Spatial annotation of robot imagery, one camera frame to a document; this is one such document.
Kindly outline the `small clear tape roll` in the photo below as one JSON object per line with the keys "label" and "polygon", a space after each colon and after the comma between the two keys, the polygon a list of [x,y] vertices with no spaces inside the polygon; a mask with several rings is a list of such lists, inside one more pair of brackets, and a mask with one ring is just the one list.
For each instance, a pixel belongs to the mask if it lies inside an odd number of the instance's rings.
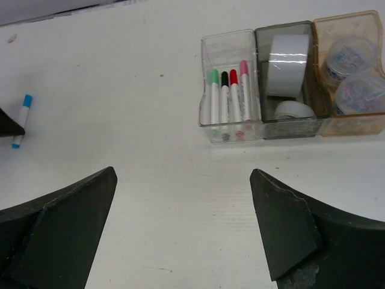
{"label": "small clear tape roll", "polygon": [[283,101],[278,104],[275,119],[315,117],[314,111],[306,104],[297,101]]}

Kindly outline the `paper clip jar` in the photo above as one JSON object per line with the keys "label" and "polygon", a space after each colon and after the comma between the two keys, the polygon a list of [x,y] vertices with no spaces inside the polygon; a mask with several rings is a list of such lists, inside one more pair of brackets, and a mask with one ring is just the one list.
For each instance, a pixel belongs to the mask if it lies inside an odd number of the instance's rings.
{"label": "paper clip jar", "polygon": [[377,64],[378,46],[362,36],[346,36],[334,42],[322,65],[325,83],[336,88],[349,76],[367,72]]}
{"label": "paper clip jar", "polygon": [[357,74],[344,79],[334,94],[337,115],[384,112],[384,78]]}

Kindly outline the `large tape roll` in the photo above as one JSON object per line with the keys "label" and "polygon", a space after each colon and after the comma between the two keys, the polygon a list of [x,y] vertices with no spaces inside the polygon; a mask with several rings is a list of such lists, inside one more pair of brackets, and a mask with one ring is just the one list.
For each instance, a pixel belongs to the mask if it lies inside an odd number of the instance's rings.
{"label": "large tape roll", "polygon": [[267,95],[297,98],[303,85],[308,54],[307,34],[274,36],[268,60]]}

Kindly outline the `blue marker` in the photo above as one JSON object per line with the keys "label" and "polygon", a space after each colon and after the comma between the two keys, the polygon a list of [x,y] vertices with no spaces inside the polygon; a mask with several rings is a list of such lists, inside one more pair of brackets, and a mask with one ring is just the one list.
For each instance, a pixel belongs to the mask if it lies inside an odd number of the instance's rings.
{"label": "blue marker", "polygon": [[[19,118],[17,120],[17,123],[22,128],[25,127],[25,124],[26,124],[26,121],[28,118],[29,109],[30,109],[31,104],[32,104],[32,100],[33,100],[33,97],[31,95],[25,95],[24,100],[23,100],[23,104],[22,104],[22,108],[20,109]],[[25,134],[17,135],[14,137],[13,142],[12,142],[12,148],[13,149],[19,149],[20,148],[22,138],[24,135]]]}

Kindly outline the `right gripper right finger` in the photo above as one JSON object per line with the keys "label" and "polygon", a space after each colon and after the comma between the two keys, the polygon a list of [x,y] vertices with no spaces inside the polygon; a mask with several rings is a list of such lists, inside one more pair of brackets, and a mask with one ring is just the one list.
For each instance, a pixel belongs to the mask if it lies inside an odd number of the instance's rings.
{"label": "right gripper right finger", "polygon": [[327,205],[260,169],[250,185],[278,288],[384,288],[384,222]]}

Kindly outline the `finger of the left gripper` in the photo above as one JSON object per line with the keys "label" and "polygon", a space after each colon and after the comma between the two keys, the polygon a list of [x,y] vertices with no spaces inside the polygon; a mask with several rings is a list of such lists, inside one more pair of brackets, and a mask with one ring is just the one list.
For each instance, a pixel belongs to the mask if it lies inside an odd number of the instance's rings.
{"label": "finger of the left gripper", "polygon": [[25,130],[0,108],[0,137],[25,135]]}

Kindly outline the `black marker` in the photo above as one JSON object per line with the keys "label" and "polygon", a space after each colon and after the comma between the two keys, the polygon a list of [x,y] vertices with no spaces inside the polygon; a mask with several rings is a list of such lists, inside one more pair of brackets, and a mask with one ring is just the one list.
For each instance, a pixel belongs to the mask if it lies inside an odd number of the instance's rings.
{"label": "black marker", "polygon": [[[220,123],[229,122],[229,76],[226,71],[221,73],[221,111]],[[222,126],[221,137],[223,141],[230,140],[230,132],[228,126]]]}

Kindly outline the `green marker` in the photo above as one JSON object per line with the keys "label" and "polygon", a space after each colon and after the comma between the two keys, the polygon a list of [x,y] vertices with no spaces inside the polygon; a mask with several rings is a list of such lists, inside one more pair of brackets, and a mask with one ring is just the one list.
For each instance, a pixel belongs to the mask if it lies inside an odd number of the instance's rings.
{"label": "green marker", "polygon": [[218,126],[220,117],[219,117],[219,72],[217,69],[211,69],[209,71],[209,124],[210,133],[212,137],[212,141],[214,143],[219,142],[219,138],[221,136],[221,131]]}

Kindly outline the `pink marker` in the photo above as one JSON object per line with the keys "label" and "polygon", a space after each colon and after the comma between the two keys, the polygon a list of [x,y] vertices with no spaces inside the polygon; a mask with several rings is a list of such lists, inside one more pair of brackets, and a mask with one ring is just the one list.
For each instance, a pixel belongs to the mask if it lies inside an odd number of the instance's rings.
{"label": "pink marker", "polygon": [[251,90],[250,90],[250,77],[248,73],[248,64],[246,60],[240,62],[240,73],[241,73],[241,90],[243,98],[243,110],[244,110],[244,121],[252,121],[252,109],[251,109]]}

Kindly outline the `red marker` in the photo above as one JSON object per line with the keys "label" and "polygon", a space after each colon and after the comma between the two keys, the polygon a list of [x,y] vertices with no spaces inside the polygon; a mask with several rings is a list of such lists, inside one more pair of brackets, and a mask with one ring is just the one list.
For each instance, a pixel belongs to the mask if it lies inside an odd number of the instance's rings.
{"label": "red marker", "polygon": [[[238,76],[235,69],[230,71],[230,90],[232,98],[232,116],[233,121],[238,123],[242,121],[241,105],[239,100],[239,85],[238,85]],[[238,140],[244,138],[244,129],[242,125],[235,126],[235,135]]]}

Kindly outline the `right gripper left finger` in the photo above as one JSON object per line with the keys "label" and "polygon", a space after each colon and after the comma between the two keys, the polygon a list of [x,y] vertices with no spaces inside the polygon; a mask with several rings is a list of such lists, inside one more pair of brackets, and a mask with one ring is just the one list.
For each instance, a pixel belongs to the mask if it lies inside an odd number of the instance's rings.
{"label": "right gripper left finger", "polygon": [[1,210],[1,288],[84,288],[116,186],[106,167]]}

